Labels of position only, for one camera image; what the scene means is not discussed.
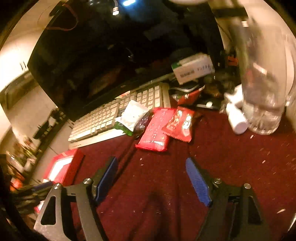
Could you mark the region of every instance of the table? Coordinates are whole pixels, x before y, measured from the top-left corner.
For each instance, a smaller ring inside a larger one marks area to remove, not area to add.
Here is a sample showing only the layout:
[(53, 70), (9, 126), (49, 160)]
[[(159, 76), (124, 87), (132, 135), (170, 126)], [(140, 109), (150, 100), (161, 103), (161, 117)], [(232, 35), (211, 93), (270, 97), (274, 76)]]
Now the table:
[[(109, 156), (120, 159), (114, 186), (97, 208), (110, 240), (195, 239), (208, 209), (199, 202), (185, 171), (189, 156), (227, 184), (251, 184), (272, 240), (287, 231), (296, 212), (296, 135), (288, 120), (283, 118), (269, 136), (249, 130), (235, 135), (226, 115), (200, 112), (203, 118), (191, 143), (170, 139), (165, 153), (138, 150), (134, 147), (138, 141), (126, 135), (81, 148), (85, 158), (74, 184), (93, 176)], [(75, 207), (73, 219), (81, 236)]]

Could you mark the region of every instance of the white debris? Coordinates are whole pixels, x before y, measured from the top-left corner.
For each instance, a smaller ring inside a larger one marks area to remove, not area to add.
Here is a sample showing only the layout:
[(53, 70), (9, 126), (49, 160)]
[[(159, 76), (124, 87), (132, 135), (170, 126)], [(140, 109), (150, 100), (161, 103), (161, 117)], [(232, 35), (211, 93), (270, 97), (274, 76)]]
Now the white debris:
[(278, 211), (277, 213), (281, 213), (281, 212), (284, 212), (284, 211), (286, 211), (286, 210), (285, 209), (282, 209), (282, 210)]

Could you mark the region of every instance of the white box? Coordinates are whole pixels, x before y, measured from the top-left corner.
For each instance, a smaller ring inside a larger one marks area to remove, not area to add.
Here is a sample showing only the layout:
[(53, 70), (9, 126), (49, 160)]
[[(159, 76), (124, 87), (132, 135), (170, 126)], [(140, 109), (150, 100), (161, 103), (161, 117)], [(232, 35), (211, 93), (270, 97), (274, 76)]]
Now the white box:
[(215, 72), (210, 56), (198, 53), (172, 64), (180, 85)]

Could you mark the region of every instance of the keyboard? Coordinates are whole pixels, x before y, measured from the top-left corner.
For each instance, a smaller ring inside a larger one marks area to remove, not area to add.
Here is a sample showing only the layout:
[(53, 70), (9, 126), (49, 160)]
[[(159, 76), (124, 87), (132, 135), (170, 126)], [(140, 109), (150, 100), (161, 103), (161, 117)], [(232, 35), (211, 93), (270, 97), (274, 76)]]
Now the keyboard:
[(98, 107), (74, 123), (68, 141), (77, 142), (111, 130), (115, 125), (115, 118), (121, 116), (131, 100), (137, 101), (149, 110), (152, 110), (155, 107), (169, 108), (170, 99), (168, 90), (169, 85), (167, 83), (156, 83), (131, 91), (122, 98), (116, 98), (115, 100)]

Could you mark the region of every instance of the red box with white label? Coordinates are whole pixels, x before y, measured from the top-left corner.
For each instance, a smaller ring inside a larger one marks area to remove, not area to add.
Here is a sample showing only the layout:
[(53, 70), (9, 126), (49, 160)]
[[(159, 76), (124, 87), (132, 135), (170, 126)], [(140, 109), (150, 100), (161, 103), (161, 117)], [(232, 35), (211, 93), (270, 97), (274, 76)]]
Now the red box with white label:
[(55, 156), (46, 169), (43, 179), (70, 186), (83, 157), (84, 154), (79, 149), (68, 150)]

